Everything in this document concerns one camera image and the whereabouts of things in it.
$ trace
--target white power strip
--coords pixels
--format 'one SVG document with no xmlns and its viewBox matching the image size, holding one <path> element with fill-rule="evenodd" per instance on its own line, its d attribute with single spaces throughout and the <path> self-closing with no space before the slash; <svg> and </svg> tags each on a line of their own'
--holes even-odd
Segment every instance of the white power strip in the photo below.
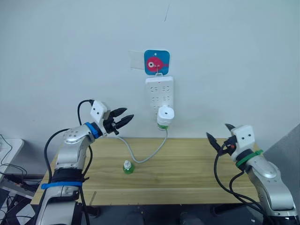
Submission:
<svg viewBox="0 0 300 225">
<path fill-rule="evenodd" d="M 146 79 L 146 92 L 153 115 L 156 119 L 158 109 L 163 105 L 173 107 L 174 81 L 171 76 Z"/>
</svg>

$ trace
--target small green bottle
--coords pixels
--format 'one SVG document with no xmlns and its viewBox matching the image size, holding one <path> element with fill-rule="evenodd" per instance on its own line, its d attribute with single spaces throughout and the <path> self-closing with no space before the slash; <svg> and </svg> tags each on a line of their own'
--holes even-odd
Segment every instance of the small green bottle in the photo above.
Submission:
<svg viewBox="0 0 300 225">
<path fill-rule="evenodd" d="M 133 170 L 135 169 L 135 165 L 131 164 L 130 161 L 125 160 L 124 165 L 123 165 L 123 170 L 126 174 L 131 174 L 133 173 Z"/>
</svg>

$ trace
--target blue strap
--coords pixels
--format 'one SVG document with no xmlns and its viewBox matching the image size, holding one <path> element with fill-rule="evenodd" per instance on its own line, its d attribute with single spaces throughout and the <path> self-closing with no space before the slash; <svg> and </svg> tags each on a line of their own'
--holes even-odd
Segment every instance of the blue strap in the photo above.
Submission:
<svg viewBox="0 0 300 225">
<path fill-rule="evenodd" d="M 99 138 L 98 131 L 90 123 L 86 122 L 85 125 L 88 126 L 88 128 L 90 129 L 90 131 L 94 135 L 94 138 Z"/>
<path fill-rule="evenodd" d="M 64 181 L 64 182 L 55 182 L 50 184 L 42 184 L 41 189 L 47 189 L 49 187 L 55 186 L 82 186 L 83 183 L 79 181 Z"/>
</svg>

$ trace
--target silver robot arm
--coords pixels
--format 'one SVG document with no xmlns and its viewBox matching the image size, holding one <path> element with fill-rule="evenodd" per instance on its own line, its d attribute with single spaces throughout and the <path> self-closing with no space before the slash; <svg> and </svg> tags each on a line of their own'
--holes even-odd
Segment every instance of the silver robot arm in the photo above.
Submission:
<svg viewBox="0 0 300 225">
<path fill-rule="evenodd" d="M 259 200 L 265 213 L 276 225 L 299 225 L 299 218 L 292 194 L 281 180 L 279 169 L 268 162 L 261 151 L 254 151 L 254 132 L 251 126 L 234 127 L 226 124 L 232 137 L 225 141 L 226 150 L 236 166 L 245 171 L 257 190 Z M 207 134 L 211 145 L 217 150 L 220 146 L 216 139 Z"/>
<path fill-rule="evenodd" d="M 119 122 L 114 117 L 121 115 L 126 108 L 110 111 L 108 107 L 93 101 L 91 116 L 93 123 L 85 123 L 79 127 L 67 130 L 59 150 L 51 183 L 44 184 L 36 225 L 75 225 L 81 223 L 82 205 L 79 198 L 84 177 L 82 171 L 86 159 L 86 150 L 95 139 L 114 132 L 126 125 L 133 115 L 122 118 Z"/>
</svg>

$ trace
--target white cable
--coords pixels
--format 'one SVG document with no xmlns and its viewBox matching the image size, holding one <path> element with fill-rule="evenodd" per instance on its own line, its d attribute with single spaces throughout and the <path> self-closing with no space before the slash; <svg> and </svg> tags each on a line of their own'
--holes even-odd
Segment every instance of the white cable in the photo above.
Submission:
<svg viewBox="0 0 300 225">
<path fill-rule="evenodd" d="M 123 138 L 121 138 L 121 137 L 117 137 L 117 138 L 120 139 L 121 141 L 123 141 L 123 142 L 126 144 L 128 150 L 129 150 L 129 152 L 130 152 L 130 154 L 131 154 L 132 159 L 133 159 L 136 163 L 144 163 L 144 162 L 148 161 L 149 159 L 151 159 L 153 156 L 155 156 L 155 154 L 161 149 L 161 147 L 163 147 L 163 145 L 165 144 L 166 140 L 168 139 L 168 130 L 167 130 L 167 129 L 165 130 L 165 139 L 164 139 L 163 142 L 160 144 L 160 146 L 158 147 L 158 149 L 156 149 L 156 151 L 153 152 L 152 155 L 150 155 L 149 157 L 145 158 L 145 159 L 142 160 L 142 161 L 138 161 L 138 160 L 135 158 L 135 156 L 133 155 L 133 152 L 132 152 L 132 150 L 131 150 L 131 147 L 130 147 L 130 145 L 128 144 L 127 141 L 125 141 L 125 140 L 124 140 Z"/>
</svg>

